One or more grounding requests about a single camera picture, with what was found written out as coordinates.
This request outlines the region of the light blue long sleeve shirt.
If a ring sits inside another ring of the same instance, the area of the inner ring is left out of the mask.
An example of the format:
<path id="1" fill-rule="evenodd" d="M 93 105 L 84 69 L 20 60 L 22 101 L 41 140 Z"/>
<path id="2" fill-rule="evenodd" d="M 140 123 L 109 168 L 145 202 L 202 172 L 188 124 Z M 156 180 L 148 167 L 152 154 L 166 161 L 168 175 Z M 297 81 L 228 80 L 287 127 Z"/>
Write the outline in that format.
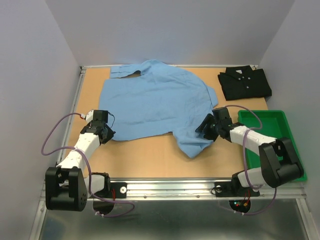
<path id="1" fill-rule="evenodd" d="M 115 117 L 115 141 L 172 133 L 180 150 L 194 158 L 213 144 L 197 133 L 218 104 L 215 90 L 190 71 L 158 60 L 110 69 L 98 109 Z"/>

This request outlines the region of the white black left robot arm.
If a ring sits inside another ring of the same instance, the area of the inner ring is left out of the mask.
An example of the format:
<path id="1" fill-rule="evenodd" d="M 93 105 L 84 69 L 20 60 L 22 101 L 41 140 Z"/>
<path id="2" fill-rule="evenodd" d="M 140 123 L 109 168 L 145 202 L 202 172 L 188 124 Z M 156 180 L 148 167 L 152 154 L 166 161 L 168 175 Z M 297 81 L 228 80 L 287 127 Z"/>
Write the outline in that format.
<path id="1" fill-rule="evenodd" d="M 80 131 L 75 146 L 68 146 L 68 155 L 57 166 L 49 167 L 45 172 L 47 209 L 81 212 L 87 199 L 93 194 L 106 197 L 112 192 L 107 173 L 90 171 L 87 178 L 83 175 L 85 169 L 91 168 L 89 159 L 95 150 L 115 135 L 108 126 L 110 115 L 107 110 L 91 110 L 87 114 L 79 114 L 86 125 Z"/>

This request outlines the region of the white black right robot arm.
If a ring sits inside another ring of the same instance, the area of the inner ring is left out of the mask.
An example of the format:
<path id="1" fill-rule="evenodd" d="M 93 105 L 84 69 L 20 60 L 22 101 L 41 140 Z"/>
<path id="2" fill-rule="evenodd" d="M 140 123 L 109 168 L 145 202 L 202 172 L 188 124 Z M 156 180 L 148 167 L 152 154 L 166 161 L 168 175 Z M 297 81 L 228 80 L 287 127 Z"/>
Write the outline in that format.
<path id="1" fill-rule="evenodd" d="M 264 185 L 275 189 L 304 175 L 303 165 L 290 138 L 274 138 L 255 130 L 233 122 L 227 107 L 213 109 L 195 130 L 207 140 L 215 141 L 221 137 L 259 157 L 259 167 L 246 168 L 233 174 L 230 181 L 215 185 L 219 196 L 240 197 L 247 190 L 257 192 Z"/>

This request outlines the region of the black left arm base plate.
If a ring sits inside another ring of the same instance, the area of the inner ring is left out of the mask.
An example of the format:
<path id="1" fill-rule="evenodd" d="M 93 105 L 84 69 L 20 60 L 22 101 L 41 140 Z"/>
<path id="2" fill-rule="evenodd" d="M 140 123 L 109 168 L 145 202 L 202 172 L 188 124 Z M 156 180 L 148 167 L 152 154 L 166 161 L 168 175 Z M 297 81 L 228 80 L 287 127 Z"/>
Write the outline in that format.
<path id="1" fill-rule="evenodd" d="M 126 199 L 127 186 L 126 182 L 111 182 L 109 190 L 100 190 L 94 194 L 98 197 L 107 199 Z"/>

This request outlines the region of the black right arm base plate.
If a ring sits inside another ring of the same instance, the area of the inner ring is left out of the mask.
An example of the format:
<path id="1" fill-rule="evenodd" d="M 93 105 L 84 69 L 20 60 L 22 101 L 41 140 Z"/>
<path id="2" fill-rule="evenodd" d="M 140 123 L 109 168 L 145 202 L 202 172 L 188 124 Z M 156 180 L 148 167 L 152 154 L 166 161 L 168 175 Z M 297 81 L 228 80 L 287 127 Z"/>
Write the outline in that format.
<path id="1" fill-rule="evenodd" d="M 259 197 L 259 191 L 253 191 L 249 187 L 242 187 L 238 183 L 231 181 L 218 181 L 214 183 L 211 193 L 217 198 L 231 198 L 231 197 Z"/>

